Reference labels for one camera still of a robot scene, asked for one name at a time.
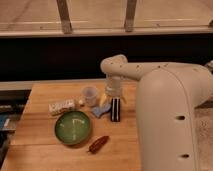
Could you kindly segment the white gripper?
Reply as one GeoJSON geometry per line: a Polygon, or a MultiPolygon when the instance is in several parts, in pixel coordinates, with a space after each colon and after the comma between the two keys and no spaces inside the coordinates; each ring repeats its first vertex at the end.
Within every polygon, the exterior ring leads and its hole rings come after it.
{"type": "MultiPolygon", "coordinates": [[[[122,78],[119,76],[106,76],[106,87],[105,92],[107,95],[111,97],[121,97],[122,101],[126,104],[126,98],[122,96],[122,78]]],[[[107,101],[108,96],[106,94],[102,94],[100,98],[99,105],[102,107],[107,101]]]]}

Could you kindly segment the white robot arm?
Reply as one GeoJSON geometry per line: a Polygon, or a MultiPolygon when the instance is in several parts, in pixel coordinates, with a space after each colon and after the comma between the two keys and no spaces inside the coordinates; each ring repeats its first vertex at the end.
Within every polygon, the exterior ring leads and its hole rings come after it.
{"type": "Polygon", "coordinates": [[[100,68],[137,82],[142,171],[200,171],[194,109],[213,95],[213,74],[198,64],[130,63],[123,55],[104,59],[100,68]]]}

